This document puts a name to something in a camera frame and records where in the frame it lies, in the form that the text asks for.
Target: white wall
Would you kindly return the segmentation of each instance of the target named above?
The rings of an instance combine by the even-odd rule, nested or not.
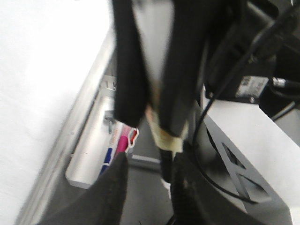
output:
[[[0,1],[0,224],[12,225],[110,27],[107,0]]]

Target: white label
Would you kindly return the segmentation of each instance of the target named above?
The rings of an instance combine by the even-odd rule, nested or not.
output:
[[[240,82],[240,86],[235,96],[238,97],[255,97],[258,98],[269,79],[261,76],[245,76]]]

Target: black fabric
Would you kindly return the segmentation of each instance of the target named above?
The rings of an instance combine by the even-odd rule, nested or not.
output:
[[[193,154],[177,153],[171,195],[178,225],[264,225],[224,198],[195,166]]]
[[[115,119],[136,127],[149,100],[148,81],[131,0],[112,0],[117,50]]]
[[[171,151],[159,149],[160,167],[165,182],[171,183],[173,157]]]
[[[162,129],[180,136],[195,100],[208,29],[224,0],[173,0],[175,18],[160,94]]]
[[[86,193],[38,225],[118,225],[126,198],[128,161],[119,153]]]

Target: marker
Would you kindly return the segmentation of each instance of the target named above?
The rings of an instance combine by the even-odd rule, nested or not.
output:
[[[119,121],[117,121],[114,124],[112,137],[109,141],[109,146],[107,149],[107,153],[106,153],[100,174],[102,174],[105,171],[105,169],[109,167],[109,165],[111,164],[111,162],[113,160],[113,156],[116,153],[118,142],[119,142],[120,136],[122,134],[123,126],[124,126],[123,123],[121,123]]]
[[[129,146],[129,132],[131,131],[132,127],[124,125],[123,130],[122,130],[122,135],[120,137],[118,147],[116,150],[115,157],[119,152],[125,152]]]

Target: black cord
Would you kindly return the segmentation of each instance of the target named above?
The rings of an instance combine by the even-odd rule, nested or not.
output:
[[[250,49],[243,55],[243,57],[237,62],[237,64],[231,69],[231,71],[227,74],[226,78],[224,79],[224,81],[220,84],[219,88],[217,89],[217,91],[213,94],[212,98],[210,99],[210,101],[208,102],[208,104],[206,105],[204,111],[202,112],[199,121],[196,125],[195,128],[195,132],[193,135],[193,149],[194,149],[194,154],[195,157],[197,159],[197,163],[198,163],[198,167],[199,167],[199,171],[201,172],[201,174],[203,175],[203,177],[209,182],[211,183],[214,187],[216,187],[217,189],[221,190],[222,192],[235,197],[237,199],[240,199],[244,202],[248,202],[250,204],[256,204],[257,202],[254,202],[252,200],[249,200],[247,198],[241,197],[239,195],[236,195],[226,189],[224,189],[223,187],[219,186],[217,183],[215,183],[208,175],[207,173],[203,170],[203,168],[201,167],[200,162],[198,161],[198,157],[196,155],[196,149],[198,147],[198,143],[197,143],[197,137],[199,134],[199,130],[201,127],[201,124],[204,121],[204,118],[208,112],[208,110],[210,109],[210,107],[212,106],[213,102],[220,96],[220,94],[223,92],[223,90],[227,87],[227,85],[230,83],[230,81],[234,78],[234,76],[243,68],[243,66],[248,62],[248,59],[250,59],[251,56],[253,56],[253,53],[255,51],[257,51],[257,49],[261,46],[261,44],[264,43],[264,41],[266,41],[271,34],[273,34],[277,28],[280,27],[281,23],[290,15],[292,14],[296,9],[298,9],[298,7],[300,6],[300,1],[296,2],[292,7],[288,8],[282,15],[279,16],[279,18],[277,19],[277,21],[270,27],[264,29],[262,31],[262,33],[260,34],[259,38],[257,38],[254,43],[251,45]]]
[[[300,82],[285,80],[285,87],[300,90]]]
[[[287,98],[287,99],[292,99],[292,100],[298,100],[300,99],[300,95],[289,95],[282,93],[278,90],[275,90],[274,86],[272,84],[269,85],[270,90],[272,91],[273,94],[277,95],[278,97],[282,98]]]

